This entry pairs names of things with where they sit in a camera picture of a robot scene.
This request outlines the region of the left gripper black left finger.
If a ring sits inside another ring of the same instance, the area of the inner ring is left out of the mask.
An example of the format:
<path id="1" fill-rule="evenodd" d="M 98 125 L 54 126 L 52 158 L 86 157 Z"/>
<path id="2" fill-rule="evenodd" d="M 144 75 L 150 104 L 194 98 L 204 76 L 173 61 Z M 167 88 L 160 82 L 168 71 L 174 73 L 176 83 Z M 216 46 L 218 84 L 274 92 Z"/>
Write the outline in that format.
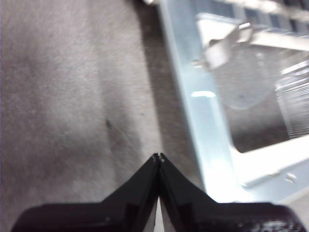
<path id="1" fill-rule="evenodd" d="M 44 204 L 25 210 L 14 232 L 141 232 L 158 198 L 159 157 L 153 154 L 101 202 Z"/>

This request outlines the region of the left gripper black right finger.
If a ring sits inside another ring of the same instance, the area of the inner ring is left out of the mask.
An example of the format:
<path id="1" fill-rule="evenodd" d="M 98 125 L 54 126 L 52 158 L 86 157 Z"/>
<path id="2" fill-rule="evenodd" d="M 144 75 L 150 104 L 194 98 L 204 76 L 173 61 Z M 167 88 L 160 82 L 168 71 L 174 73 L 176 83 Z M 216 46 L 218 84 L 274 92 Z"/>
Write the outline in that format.
<path id="1" fill-rule="evenodd" d="M 284 205 L 218 203 L 159 154 L 160 194 L 177 232 L 304 232 L 305 226 Z"/>

